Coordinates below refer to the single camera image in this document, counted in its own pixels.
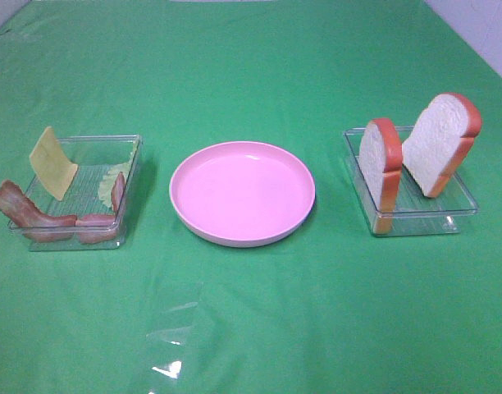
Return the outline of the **pink round plate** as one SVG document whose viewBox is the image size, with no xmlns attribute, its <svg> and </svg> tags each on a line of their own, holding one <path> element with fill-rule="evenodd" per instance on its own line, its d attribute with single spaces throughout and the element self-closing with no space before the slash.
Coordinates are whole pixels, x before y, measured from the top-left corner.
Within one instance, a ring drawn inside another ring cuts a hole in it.
<svg viewBox="0 0 502 394">
<path fill-rule="evenodd" d="M 316 198 L 312 173 L 272 144 L 231 141 L 208 146 L 174 171 L 169 196 L 197 236 L 230 247 L 256 247 L 294 232 Z"/>
</svg>

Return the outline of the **yellow cheese slice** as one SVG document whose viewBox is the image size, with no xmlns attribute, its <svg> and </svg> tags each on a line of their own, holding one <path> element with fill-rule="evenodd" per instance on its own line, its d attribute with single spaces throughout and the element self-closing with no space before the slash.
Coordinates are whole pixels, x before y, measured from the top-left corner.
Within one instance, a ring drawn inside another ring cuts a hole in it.
<svg viewBox="0 0 502 394">
<path fill-rule="evenodd" d="M 44 129 L 29 160 L 44 189 L 56 200 L 62 201 L 79 166 L 66 156 L 51 126 Z"/>
</svg>

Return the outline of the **clear left plastic tray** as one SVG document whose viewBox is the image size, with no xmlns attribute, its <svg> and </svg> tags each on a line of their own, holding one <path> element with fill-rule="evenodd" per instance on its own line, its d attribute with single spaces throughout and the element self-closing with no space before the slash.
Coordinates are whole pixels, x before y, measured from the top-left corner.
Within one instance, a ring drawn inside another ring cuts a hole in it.
<svg viewBox="0 0 502 394">
<path fill-rule="evenodd" d="M 140 168 L 142 137 L 140 135 L 91 135 L 65 137 L 58 141 L 66 156 L 79 166 L 63 200 L 58 201 L 52 197 L 36 176 L 25 189 L 25 196 L 47 215 L 76 215 L 78 218 L 90 213 L 113 214 L 112 209 L 106 207 L 98 199 L 99 183 L 112 166 L 129 160 L 133 143 L 138 143 L 134 161 L 125 182 L 120 210 L 116 216 L 116 237 L 96 244 L 82 244 L 76 232 L 98 230 L 97 227 L 54 227 L 54 231 L 72 232 L 73 237 L 64 241 L 40 243 L 25 237 L 26 232 L 34 231 L 33 227 L 19 228 L 10 221 L 7 224 L 8 230 L 11 234 L 20 236 L 30 251 L 114 250 L 120 247 L 125 242 L 126 217 L 130 215 L 130 201 Z"/>
</svg>

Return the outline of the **bacon strip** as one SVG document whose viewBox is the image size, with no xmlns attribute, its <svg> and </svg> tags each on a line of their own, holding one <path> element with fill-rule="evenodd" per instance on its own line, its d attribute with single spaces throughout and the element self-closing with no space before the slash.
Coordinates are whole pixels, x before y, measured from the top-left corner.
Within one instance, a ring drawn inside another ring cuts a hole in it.
<svg viewBox="0 0 502 394">
<path fill-rule="evenodd" d="M 82 244 L 96 244 L 109 241 L 116 237 L 117 228 L 115 226 L 116 216 L 120 210 L 121 200 L 126 187 L 123 172 L 119 172 L 110 190 L 113 214 L 90 213 L 76 219 L 77 227 L 94 227 L 98 230 L 84 230 L 76 232 Z"/>
<path fill-rule="evenodd" d="M 76 215 L 49 216 L 40 211 L 22 192 L 21 188 L 10 180 L 0 185 L 0 211 L 19 228 L 34 228 L 25 233 L 25 237 L 40 243 L 64 241 L 73 237 L 72 232 L 54 231 L 54 227 L 74 227 Z"/>
</svg>

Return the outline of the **clear plastic tray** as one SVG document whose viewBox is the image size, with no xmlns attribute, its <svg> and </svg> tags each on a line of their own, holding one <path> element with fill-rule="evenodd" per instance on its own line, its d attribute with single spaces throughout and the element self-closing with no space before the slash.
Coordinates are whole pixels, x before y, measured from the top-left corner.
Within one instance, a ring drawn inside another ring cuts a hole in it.
<svg viewBox="0 0 502 394">
<path fill-rule="evenodd" d="M 358 164 L 363 134 L 362 127 L 343 132 L 347 150 L 345 165 L 372 235 L 455 234 L 465 227 L 468 218 L 478 212 L 477 201 L 457 173 L 438 197 L 427 198 L 405 168 L 401 172 L 394 210 L 391 213 L 378 210 Z"/>
<path fill-rule="evenodd" d="M 90 213 L 113 214 L 112 209 L 106 207 L 98 199 L 99 183 L 112 166 L 129 160 L 133 143 L 138 143 L 134 161 L 125 182 L 120 210 L 116 216 L 116 237 L 96 244 L 82 244 L 76 232 L 98 230 L 97 227 L 54 227 L 54 231 L 72 232 L 73 237 L 64 241 L 40 243 L 25 237 L 26 232 L 34 231 L 33 227 L 19 228 L 10 221 L 7 224 L 8 230 L 11 234 L 20 236 L 30 251 L 114 250 L 120 247 L 125 242 L 126 217 L 130 215 L 130 201 L 140 168 L 142 137 L 140 135 L 91 135 L 65 137 L 58 141 L 66 156 L 79 166 L 63 200 L 58 201 L 52 197 L 36 176 L 25 189 L 25 196 L 47 215 L 76 215 L 78 218 Z"/>
</svg>

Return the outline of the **green tablecloth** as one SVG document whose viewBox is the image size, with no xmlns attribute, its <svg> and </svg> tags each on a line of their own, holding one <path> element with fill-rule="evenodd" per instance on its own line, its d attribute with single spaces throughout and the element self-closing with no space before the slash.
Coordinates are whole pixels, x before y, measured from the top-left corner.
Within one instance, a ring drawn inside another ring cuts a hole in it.
<svg viewBox="0 0 502 394">
<path fill-rule="evenodd" d="M 343 131 L 438 93 L 483 127 L 456 235 L 370 234 Z M 34 1 L 0 29 L 0 184 L 58 135 L 139 134 L 125 244 L 34 253 L 0 213 L 0 393 L 502 393 L 502 80 L 421 1 Z M 288 238 L 206 242 L 176 166 L 260 140 L 310 168 Z"/>
</svg>

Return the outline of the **green lettuce leaf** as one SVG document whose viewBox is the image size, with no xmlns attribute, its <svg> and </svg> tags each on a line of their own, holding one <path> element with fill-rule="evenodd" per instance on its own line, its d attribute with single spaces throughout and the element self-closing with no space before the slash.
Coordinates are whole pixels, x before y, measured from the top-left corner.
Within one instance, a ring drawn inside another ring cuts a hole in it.
<svg viewBox="0 0 502 394">
<path fill-rule="evenodd" d="M 112 166 L 99 183 L 98 199 L 115 213 L 119 208 L 122 194 L 121 191 L 115 190 L 117 181 L 120 180 L 120 185 L 122 186 L 126 184 L 137 148 L 138 143 L 133 143 L 129 160 Z"/>
</svg>

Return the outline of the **bread slice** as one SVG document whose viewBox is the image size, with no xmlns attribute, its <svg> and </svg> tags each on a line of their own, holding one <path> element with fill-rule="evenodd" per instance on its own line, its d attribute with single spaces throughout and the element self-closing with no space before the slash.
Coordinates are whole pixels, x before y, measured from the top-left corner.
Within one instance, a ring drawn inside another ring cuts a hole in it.
<svg viewBox="0 0 502 394">
<path fill-rule="evenodd" d="M 438 94 L 422 111 L 402 150 L 404 165 L 423 195 L 440 195 L 468 155 L 481 126 L 479 110 L 461 94 Z"/>
<path fill-rule="evenodd" d="M 376 210 L 392 213 L 399 191 L 403 154 L 391 119 L 375 118 L 367 124 L 361 139 L 358 164 Z"/>
</svg>

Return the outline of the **clear right plastic tray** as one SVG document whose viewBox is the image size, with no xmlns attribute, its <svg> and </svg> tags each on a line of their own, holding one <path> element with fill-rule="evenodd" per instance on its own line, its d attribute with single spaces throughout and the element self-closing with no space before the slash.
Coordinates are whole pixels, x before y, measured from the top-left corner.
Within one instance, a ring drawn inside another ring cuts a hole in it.
<svg viewBox="0 0 502 394">
<path fill-rule="evenodd" d="M 427 198 L 405 168 L 401 172 L 394 210 L 391 213 L 378 210 L 358 164 L 363 134 L 362 127 L 343 132 L 347 150 L 345 165 L 372 235 L 455 234 L 465 227 L 468 218 L 478 212 L 477 201 L 457 173 L 438 197 Z"/>
</svg>

